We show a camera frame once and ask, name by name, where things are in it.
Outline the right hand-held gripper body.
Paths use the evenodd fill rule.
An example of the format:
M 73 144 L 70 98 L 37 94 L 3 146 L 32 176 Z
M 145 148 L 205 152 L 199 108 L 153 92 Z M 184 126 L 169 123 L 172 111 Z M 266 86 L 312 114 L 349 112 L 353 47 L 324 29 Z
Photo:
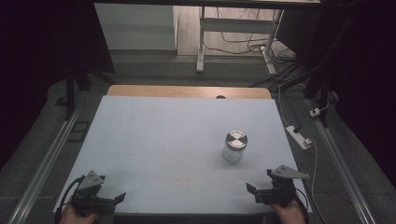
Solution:
M 298 200 L 293 180 L 309 178 L 309 175 L 284 164 L 275 170 L 268 169 L 267 175 L 272 179 L 272 187 L 270 189 L 254 189 L 255 201 L 266 205 L 278 204 L 281 207 L 286 207 L 292 201 Z

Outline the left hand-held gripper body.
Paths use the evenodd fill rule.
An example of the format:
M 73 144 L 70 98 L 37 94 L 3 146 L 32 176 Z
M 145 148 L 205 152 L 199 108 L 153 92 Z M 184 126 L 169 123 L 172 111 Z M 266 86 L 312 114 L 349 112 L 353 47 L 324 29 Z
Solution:
M 105 199 L 97 196 L 105 181 L 104 175 L 98 175 L 90 170 L 75 189 L 70 204 L 83 217 L 91 213 L 110 216 L 116 207 L 115 199 Z

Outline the clear glass jar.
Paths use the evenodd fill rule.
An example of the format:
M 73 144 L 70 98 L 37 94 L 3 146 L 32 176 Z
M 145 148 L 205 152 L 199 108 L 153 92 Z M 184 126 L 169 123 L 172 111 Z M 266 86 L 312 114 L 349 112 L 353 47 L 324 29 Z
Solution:
M 222 157 L 229 163 L 236 163 L 242 159 L 245 148 L 245 145 L 238 147 L 231 142 L 226 142 L 222 150 Z

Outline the silver metal jar lid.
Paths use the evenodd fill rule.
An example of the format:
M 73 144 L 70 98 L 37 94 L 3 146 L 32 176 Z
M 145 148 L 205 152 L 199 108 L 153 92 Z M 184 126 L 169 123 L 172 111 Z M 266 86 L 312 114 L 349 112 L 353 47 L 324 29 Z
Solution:
M 248 137 L 241 131 L 230 131 L 225 138 L 227 148 L 234 151 L 242 151 L 248 145 Z

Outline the person's left hand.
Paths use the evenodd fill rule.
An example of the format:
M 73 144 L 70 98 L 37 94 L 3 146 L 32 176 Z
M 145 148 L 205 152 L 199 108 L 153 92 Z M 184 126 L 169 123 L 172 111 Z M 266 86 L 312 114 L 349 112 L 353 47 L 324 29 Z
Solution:
M 67 205 L 61 213 L 59 224 L 94 224 L 98 219 L 95 213 L 82 217 L 71 205 Z

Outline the person's right hand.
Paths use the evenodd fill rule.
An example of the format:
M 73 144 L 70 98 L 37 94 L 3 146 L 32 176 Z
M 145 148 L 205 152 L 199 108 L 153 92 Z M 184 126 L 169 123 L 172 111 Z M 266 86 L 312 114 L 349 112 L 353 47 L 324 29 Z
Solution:
M 271 204 L 281 224 L 306 224 L 303 208 L 296 202 L 290 202 L 286 207 Z

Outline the white power strip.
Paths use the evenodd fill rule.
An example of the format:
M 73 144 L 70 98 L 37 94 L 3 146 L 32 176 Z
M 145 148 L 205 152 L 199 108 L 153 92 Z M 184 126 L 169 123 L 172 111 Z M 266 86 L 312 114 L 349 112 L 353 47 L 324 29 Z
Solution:
M 307 150 L 311 148 L 312 141 L 309 138 L 304 138 L 297 128 L 290 125 L 286 127 L 285 130 L 301 150 Z

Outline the white table mat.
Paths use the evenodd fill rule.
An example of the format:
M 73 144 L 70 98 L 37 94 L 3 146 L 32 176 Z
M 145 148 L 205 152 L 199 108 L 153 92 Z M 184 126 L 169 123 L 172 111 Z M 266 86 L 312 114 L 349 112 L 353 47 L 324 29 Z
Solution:
M 242 159 L 222 157 L 230 131 Z M 246 183 L 271 188 L 268 169 L 295 167 L 272 99 L 103 97 L 69 174 L 105 176 L 99 194 L 126 193 L 119 214 L 253 215 L 268 212 Z

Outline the black stand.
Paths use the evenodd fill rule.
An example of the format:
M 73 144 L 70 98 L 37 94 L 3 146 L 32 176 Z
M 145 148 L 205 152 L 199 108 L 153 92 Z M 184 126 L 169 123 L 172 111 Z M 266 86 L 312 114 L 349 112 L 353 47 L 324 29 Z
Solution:
M 88 74 L 93 74 L 99 77 L 104 82 L 115 85 L 116 81 L 106 75 L 104 72 L 99 71 L 87 63 L 74 63 L 66 69 L 66 116 L 65 119 L 69 120 L 75 111 L 75 84 L 82 91 L 89 91 L 92 87 L 92 83 L 88 78 Z
M 318 119 L 324 128 L 328 127 L 326 109 L 328 107 L 330 89 L 331 60 L 343 38 L 344 31 L 345 28 L 342 22 L 330 30 L 326 39 L 327 46 L 322 51 L 316 65 L 309 71 L 308 75 L 311 79 L 304 89 L 305 98 L 314 98 L 318 92 L 320 93 Z

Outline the wooden table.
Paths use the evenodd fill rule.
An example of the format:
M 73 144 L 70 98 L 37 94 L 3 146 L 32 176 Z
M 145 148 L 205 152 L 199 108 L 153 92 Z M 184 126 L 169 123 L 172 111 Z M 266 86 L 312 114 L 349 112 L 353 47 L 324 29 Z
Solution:
M 271 99 L 264 88 L 112 85 L 108 96 L 183 97 L 210 99 Z

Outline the dark curtain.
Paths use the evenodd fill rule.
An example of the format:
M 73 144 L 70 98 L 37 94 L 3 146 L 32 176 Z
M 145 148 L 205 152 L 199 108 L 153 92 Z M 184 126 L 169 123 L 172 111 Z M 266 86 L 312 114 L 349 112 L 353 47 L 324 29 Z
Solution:
M 0 169 L 33 126 L 49 87 L 115 71 L 94 0 L 0 0 Z
M 324 1 L 336 10 L 287 10 L 276 35 L 306 69 L 318 64 L 346 23 L 341 5 L 354 0 Z M 330 60 L 330 89 L 341 119 L 396 188 L 396 0 L 356 1 L 356 19 Z

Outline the metal floor rail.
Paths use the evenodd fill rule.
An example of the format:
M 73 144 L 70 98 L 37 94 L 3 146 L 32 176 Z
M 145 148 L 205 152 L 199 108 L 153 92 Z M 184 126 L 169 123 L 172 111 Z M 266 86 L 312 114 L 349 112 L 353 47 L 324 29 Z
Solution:
M 375 216 L 341 155 L 338 146 L 335 144 L 331 132 L 322 124 L 318 117 L 313 117 L 312 120 L 318 129 L 323 146 L 330 156 L 332 166 L 343 183 L 346 193 L 361 220 L 361 224 L 377 224 Z
M 52 141 L 43 160 L 40 162 L 38 168 L 36 169 L 25 192 L 22 194 L 21 199 L 16 205 L 9 220 L 7 221 L 7 224 L 24 224 L 24 222 L 28 218 L 38 198 L 38 195 L 42 190 L 50 174 L 50 171 L 64 146 L 66 138 L 70 134 L 72 126 L 76 122 L 81 107 L 82 102 L 76 103 L 75 109 L 71 112 L 68 119 L 63 122 L 61 130 L 57 132 L 55 139 Z

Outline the black rectangular floor frame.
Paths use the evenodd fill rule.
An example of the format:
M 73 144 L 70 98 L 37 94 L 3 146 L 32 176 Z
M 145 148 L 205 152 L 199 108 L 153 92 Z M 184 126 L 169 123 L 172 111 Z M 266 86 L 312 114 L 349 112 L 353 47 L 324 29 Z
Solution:
M 75 122 L 66 141 L 71 143 L 82 143 L 86 138 L 90 126 L 91 123 L 89 121 Z

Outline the white desk frame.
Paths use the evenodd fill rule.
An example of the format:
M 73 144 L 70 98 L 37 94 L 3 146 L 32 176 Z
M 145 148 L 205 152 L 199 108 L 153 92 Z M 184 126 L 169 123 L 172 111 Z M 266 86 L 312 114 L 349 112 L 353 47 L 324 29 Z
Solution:
M 262 57 L 269 75 L 275 75 L 276 69 L 270 57 L 270 50 L 276 31 L 280 23 L 283 11 L 281 9 L 274 10 L 274 18 L 271 21 L 260 20 L 239 20 L 239 19 L 220 19 L 207 18 L 205 16 L 205 7 L 200 7 L 199 21 L 199 45 L 197 52 L 196 71 L 204 72 L 205 54 L 204 54 L 204 38 L 205 32 L 225 32 L 225 33 L 251 33 L 268 35 L 268 41 L 264 47 L 260 47 Z

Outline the white wall panel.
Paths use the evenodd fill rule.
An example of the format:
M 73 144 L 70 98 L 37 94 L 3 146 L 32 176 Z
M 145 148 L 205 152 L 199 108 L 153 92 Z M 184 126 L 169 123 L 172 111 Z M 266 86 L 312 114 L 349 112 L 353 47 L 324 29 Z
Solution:
M 94 6 L 110 49 L 177 49 L 175 7 L 102 3 Z

